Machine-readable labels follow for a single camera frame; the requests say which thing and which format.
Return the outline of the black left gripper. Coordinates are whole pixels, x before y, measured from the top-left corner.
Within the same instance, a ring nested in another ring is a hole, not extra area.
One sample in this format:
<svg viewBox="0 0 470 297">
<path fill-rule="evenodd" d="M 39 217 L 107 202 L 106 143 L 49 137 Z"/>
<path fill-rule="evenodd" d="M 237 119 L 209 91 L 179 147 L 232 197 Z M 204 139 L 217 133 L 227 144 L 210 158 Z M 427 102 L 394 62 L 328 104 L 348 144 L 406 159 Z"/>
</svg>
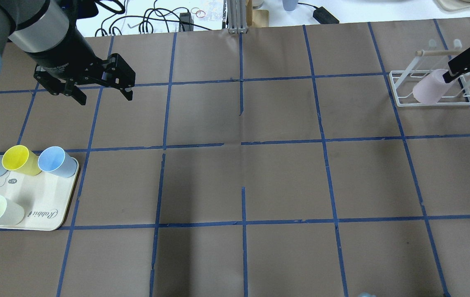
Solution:
<svg viewBox="0 0 470 297">
<path fill-rule="evenodd" d="M 69 29 L 55 47 L 33 54 L 37 63 L 34 78 L 50 94 L 63 94 L 80 105 L 87 96 L 79 86 L 97 84 L 119 90 L 127 101 L 133 100 L 136 73 L 118 53 L 106 59 L 95 55 L 78 30 Z"/>
</svg>

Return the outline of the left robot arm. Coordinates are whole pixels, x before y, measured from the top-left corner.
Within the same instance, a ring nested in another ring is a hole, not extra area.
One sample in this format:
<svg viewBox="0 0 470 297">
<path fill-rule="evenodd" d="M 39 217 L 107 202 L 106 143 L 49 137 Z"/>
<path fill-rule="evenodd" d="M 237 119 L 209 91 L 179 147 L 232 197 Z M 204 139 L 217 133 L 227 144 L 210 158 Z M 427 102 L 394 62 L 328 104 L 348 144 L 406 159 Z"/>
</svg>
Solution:
<svg viewBox="0 0 470 297">
<path fill-rule="evenodd" d="M 86 104 L 80 86 L 96 84 L 114 88 L 133 99 L 136 73 L 117 53 L 98 57 L 78 30 L 79 19 L 95 17 L 98 8 L 124 14 L 118 0 L 0 0 L 0 72 L 2 54 L 14 43 L 35 61 L 37 82 L 50 94 L 63 94 Z"/>
</svg>

